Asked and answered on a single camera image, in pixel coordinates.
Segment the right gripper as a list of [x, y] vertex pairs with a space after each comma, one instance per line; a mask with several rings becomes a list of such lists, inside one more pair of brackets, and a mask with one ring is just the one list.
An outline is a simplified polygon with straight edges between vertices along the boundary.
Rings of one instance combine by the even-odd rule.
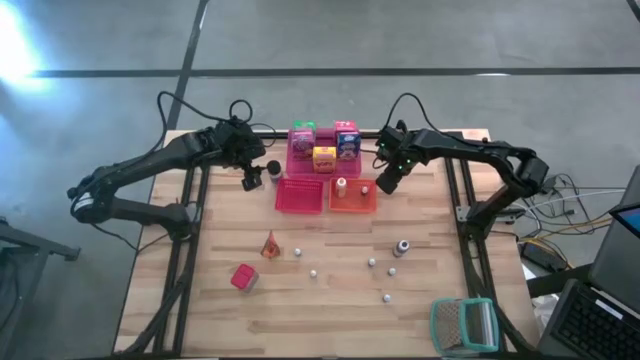
[[385, 163], [385, 167], [384, 172], [376, 178], [376, 184], [385, 194], [392, 194], [397, 189], [401, 176], [410, 174], [417, 164], [425, 164], [423, 154], [413, 147], [412, 140], [411, 133], [390, 126], [380, 131], [376, 142], [376, 157]]

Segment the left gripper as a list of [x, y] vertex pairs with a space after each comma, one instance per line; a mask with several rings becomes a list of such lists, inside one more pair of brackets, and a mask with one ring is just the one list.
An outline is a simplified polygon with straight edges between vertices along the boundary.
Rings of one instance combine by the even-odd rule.
[[[243, 126], [239, 129], [238, 138], [234, 145], [234, 167], [250, 169], [252, 161], [266, 154], [266, 147], [262, 139], [252, 130], [250, 126]], [[244, 171], [242, 180], [243, 189], [248, 192], [253, 188], [257, 189], [263, 185], [262, 168], [254, 167], [253, 175], [250, 171]]]

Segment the purple Raisin Bran box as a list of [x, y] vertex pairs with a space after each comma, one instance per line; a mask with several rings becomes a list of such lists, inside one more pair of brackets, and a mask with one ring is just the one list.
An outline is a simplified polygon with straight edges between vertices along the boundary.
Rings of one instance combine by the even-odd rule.
[[312, 130], [297, 130], [291, 134], [291, 147], [295, 156], [304, 158], [312, 154], [315, 133]]

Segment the yellow Corn Pops box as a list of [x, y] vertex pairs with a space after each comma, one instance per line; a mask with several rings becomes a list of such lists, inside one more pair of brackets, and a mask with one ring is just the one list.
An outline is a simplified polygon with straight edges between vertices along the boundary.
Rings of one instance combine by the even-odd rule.
[[333, 173], [336, 168], [337, 151], [334, 146], [316, 146], [313, 148], [312, 164], [315, 173]]

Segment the orange taco seasoning packet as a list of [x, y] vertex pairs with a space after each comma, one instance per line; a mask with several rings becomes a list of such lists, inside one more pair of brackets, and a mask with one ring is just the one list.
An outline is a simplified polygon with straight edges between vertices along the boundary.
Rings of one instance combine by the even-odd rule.
[[269, 232], [260, 254], [267, 259], [273, 259], [281, 255], [281, 249], [275, 240], [273, 231]]

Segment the red-lidded patterned can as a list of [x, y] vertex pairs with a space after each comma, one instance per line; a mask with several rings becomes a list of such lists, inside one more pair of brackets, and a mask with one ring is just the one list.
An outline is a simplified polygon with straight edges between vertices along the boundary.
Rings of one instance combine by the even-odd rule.
[[231, 277], [230, 283], [240, 291], [250, 292], [259, 279], [259, 273], [250, 265], [240, 264]]

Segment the orange mesh basket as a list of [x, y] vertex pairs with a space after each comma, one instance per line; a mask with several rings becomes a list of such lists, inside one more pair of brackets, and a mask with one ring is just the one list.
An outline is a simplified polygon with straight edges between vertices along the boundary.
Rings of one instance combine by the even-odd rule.
[[[343, 198], [336, 196], [336, 180], [332, 178], [329, 181], [329, 209], [334, 212], [344, 213], [374, 213], [377, 210], [377, 185], [374, 180], [365, 178], [346, 178], [347, 191]], [[361, 195], [361, 187], [368, 186], [369, 193], [366, 196]]]

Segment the red mesh basket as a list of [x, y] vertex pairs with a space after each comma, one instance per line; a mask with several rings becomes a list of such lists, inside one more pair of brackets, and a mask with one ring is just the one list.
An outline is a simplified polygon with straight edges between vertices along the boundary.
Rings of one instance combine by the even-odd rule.
[[323, 211], [321, 181], [282, 179], [278, 183], [275, 209], [282, 213], [317, 215]]

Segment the pink plastic tray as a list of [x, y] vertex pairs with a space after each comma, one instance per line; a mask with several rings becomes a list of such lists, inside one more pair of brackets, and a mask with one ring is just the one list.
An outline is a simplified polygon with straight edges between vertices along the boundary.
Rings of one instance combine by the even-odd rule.
[[[292, 145], [293, 131], [290, 130], [287, 137], [286, 174], [290, 178], [306, 180], [328, 181], [330, 178], [358, 178], [361, 174], [361, 155], [355, 160], [338, 160], [333, 173], [316, 173], [313, 160], [298, 159], [294, 156]], [[335, 146], [336, 136], [332, 128], [318, 128], [316, 130], [315, 144], [317, 146]]]

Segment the blue Frosted Flakes box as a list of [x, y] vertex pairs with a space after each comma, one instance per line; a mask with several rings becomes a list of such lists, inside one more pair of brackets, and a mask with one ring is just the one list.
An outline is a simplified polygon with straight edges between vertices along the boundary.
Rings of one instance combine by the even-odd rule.
[[354, 160], [361, 147], [359, 132], [338, 132], [336, 135], [336, 151], [339, 160]]

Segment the teal box grater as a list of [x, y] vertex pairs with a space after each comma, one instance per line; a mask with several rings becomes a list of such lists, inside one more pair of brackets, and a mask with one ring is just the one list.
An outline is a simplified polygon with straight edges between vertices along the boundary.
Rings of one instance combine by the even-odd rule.
[[441, 298], [432, 302], [430, 336], [445, 357], [470, 357], [500, 349], [499, 325], [490, 298]]

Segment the black power strip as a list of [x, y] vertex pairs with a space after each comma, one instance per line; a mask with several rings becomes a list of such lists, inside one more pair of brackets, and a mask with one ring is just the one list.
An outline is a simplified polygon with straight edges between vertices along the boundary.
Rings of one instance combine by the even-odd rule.
[[548, 271], [554, 272], [556, 270], [555, 256], [543, 248], [531, 243], [521, 243], [519, 249], [522, 258]]

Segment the black side table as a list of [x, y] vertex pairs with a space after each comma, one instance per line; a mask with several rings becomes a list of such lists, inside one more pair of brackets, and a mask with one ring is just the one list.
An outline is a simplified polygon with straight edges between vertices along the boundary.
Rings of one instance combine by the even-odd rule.
[[0, 360], [12, 357], [21, 318], [32, 303], [47, 260], [75, 261], [79, 248], [16, 229], [0, 217]]

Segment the computer monitor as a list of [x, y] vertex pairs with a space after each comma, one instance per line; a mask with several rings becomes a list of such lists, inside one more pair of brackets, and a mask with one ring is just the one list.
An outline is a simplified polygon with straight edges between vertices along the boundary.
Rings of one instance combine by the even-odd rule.
[[634, 234], [614, 219], [589, 278], [600, 290], [640, 314], [640, 231]]

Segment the laptop computer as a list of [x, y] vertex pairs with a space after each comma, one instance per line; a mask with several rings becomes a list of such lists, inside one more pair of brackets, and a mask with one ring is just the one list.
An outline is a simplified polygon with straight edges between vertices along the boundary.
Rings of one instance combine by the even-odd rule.
[[559, 297], [538, 350], [577, 360], [640, 360], [640, 317], [571, 280]]

